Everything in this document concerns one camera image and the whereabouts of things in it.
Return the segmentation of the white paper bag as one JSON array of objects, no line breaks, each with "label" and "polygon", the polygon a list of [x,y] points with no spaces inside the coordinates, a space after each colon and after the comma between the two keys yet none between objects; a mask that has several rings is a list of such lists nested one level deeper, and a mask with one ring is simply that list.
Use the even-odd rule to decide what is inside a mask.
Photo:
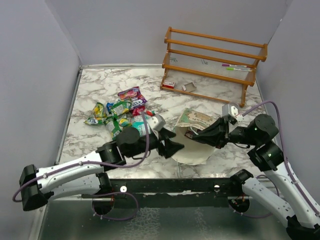
[{"label": "white paper bag", "polygon": [[215,148],[203,143],[196,142],[185,136],[187,128],[192,130],[198,129],[200,131],[212,125],[216,119],[212,116],[198,112],[191,108],[185,108],[179,116],[175,126],[174,132],[176,137],[173,141],[184,145],[184,148],[175,153],[172,158],[176,161],[177,176],[182,176],[181,166],[189,165],[204,165],[208,158],[214,153]]}]

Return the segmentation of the pink snack packet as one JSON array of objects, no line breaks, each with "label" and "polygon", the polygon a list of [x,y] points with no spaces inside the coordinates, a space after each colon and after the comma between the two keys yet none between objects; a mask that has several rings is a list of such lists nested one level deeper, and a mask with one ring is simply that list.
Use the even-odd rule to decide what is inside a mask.
[{"label": "pink snack packet", "polygon": [[139,107],[133,109],[133,110],[131,111],[131,113],[132,113],[132,115],[133,115],[134,117],[135,117],[135,116],[139,116],[139,115],[141,115],[142,112],[145,111],[145,109],[146,109],[146,107],[145,107],[144,105],[143,105],[143,106],[139,106]]}]

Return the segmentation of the purple blue snack packet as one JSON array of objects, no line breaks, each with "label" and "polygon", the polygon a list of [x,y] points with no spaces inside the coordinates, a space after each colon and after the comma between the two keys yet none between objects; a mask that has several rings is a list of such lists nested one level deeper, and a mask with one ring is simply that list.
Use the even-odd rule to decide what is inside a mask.
[{"label": "purple blue snack packet", "polygon": [[146,98],[141,94],[140,88],[138,86],[121,91],[117,95],[121,101],[131,102],[130,110],[142,107],[147,103]]}]

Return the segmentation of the green lime snack packet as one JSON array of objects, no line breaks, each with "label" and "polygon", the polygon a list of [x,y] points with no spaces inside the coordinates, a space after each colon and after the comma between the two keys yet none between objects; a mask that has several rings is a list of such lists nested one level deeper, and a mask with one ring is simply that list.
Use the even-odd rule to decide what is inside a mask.
[{"label": "green lime snack packet", "polygon": [[118,102],[114,103],[110,108],[110,112],[113,115],[121,116],[130,111],[132,106],[131,100],[119,100]]}]

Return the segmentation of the blue M&M packet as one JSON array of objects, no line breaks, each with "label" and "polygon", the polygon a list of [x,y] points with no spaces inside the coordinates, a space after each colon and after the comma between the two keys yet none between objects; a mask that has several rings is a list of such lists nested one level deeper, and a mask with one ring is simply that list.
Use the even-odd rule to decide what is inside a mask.
[{"label": "blue M&M packet", "polygon": [[114,103],[108,102],[108,103],[106,104],[106,110],[107,110],[108,112],[110,112],[113,105],[114,105]]}]

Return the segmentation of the yellow green snack packet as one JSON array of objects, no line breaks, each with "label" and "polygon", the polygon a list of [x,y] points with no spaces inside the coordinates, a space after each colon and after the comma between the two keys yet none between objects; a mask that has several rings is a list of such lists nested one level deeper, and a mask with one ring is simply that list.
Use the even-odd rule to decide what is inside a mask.
[{"label": "yellow green snack packet", "polygon": [[89,126],[104,125],[106,119],[107,113],[104,105],[101,102],[97,102],[84,123]]}]

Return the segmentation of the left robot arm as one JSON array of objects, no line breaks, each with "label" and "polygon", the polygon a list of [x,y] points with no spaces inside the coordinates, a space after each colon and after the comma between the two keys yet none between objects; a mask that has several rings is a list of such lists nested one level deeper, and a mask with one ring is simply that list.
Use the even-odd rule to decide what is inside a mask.
[{"label": "left robot arm", "polygon": [[42,168],[27,165],[19,179],[22,209],[27,212],[45,206],[56,195],[54,190],[61,190],[63,185],[82,177],[129,168],[126,158],[139,154],[147,158],[151,150],[157,150],[160,156],[168,159],[184,148],[183,144],[172,141],[174,137],[176,134],[166,128],[140,136],[136,128],[128,127],[114,141],[78,159]]}]

